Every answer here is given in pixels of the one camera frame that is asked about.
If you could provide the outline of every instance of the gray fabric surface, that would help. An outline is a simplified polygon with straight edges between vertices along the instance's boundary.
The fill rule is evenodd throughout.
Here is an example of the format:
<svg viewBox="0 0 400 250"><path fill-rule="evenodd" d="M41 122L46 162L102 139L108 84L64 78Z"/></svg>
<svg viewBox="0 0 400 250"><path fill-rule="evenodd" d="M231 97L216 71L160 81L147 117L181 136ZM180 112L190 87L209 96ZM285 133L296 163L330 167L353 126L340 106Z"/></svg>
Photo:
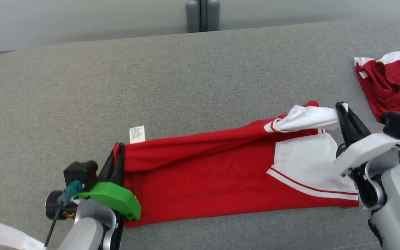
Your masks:
<svg viewBox="0 0 400 250"><path fill-rule="evenodd" d="M44 201L74 160L146 139L224 130L294 104L349 102L381 131L353 57L400 51L400 22L330 22L59 44L0 56L0 223L44 241ZM338 131L332 133L338 143ZM125 229L122 249L376 250L368 212L339 207ZM72 222L57 223L50 249Z"/></svg>

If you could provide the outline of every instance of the care label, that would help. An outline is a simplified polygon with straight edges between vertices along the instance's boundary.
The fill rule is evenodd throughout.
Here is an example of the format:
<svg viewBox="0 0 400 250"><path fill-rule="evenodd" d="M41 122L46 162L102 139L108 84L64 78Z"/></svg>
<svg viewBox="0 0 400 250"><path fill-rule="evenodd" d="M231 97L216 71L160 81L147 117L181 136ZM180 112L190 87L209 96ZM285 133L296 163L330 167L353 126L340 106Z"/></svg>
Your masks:
<svg viewBox="0 0 400 250"><path fill-rule="evenodd" d="M139 126L129 129L129 143L138 143L145 141L144 137L144 126Z"/></svg>

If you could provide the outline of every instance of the white fabric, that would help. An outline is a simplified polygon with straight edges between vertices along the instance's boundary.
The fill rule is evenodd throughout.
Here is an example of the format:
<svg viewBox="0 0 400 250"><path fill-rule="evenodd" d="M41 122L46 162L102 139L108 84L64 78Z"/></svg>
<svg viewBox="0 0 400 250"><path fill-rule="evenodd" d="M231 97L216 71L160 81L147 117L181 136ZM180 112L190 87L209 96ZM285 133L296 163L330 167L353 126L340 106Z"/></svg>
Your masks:
<svg viewBox="0 0 400 250"><path fill-rule="evenodd" d="M333 167L337 147L327 133L280 141L268 174L309 195L357 200L356 187L349 177L326 174Z"/></svg>
<svg viewBox="0 0 400 250"><path fill-rule="evenodd" d="M285 118L274 120L272 125L276 131L282 133L306 130L309 128L334 130L339 126L339 119L335 109L295 105Z"/></svg>
<svg viewBox="0 0 400 250"><path fill-rule="evenodd" d="M45 250L44 243L10 226L0 223L0 245L19 250Z"/></svg>
<svg viewBox="0 0 400 250"><path fill-rule="evenodd" d="M354 58L354 66L356 66L356 63L358 63L359 66L364 66L366 63L368 63L369 61L372 61L372 60L376 60L376 59L369 58L369 57L355 57ZM398 60L400 60L400 51L395 51L395 52L391 52L391 53L384 55L381 59L376 60L376 62L381 62L383 64L389 64L389 63L393 63Z"/></svg>

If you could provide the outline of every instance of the cable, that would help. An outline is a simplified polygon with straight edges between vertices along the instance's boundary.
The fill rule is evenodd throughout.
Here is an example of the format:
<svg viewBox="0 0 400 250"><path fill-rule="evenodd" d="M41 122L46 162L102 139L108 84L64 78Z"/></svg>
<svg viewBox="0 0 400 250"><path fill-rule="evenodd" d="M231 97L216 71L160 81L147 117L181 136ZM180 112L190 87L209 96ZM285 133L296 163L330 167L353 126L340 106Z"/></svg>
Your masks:
<svg viewBox="0 0 400 250"><path fill-rule="evenodd" d="M60 202L60 204L58 205L58 209L57 209L57 212L55 213L55 216L53 217L52 225L50 226L49 234L47 235L47 239L46 239L46 242L44 243L44 247L47 247L47 245L49 245L50 237L52 236L52 232L53 232L53 228L55 227L55 223L57 223L57 218L58 218L58 215L60 214L62 205L63 205L63 202Z"/></svg>

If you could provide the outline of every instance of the folded red shirt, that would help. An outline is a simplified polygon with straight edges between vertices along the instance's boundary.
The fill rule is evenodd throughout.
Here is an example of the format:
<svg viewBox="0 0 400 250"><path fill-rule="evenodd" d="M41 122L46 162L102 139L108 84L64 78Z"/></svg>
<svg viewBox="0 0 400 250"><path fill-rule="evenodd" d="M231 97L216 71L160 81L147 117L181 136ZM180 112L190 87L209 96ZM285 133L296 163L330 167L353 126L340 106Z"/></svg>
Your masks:
<svg viewBox="0 0 400 250"><path fill-rule="evenodd" d="M318 103L310 101L307 106ZM267 174L274 163L276 142L323 132L309 129L280 133L273 129L273 120L126 145L124 185L142 206L140 220L127 226L276 209L357 207L354 185L351 192L325 191L283 174L281 178L288 180ZM304 187L309 192L300 191Z"/></svg>
<svg viewBox="0 0 400 250"><path fill-rule="evenodd" d="M354 64L376 120L380 121L384 112L400 111L400 52L379 60L356 57Z"/></svg>

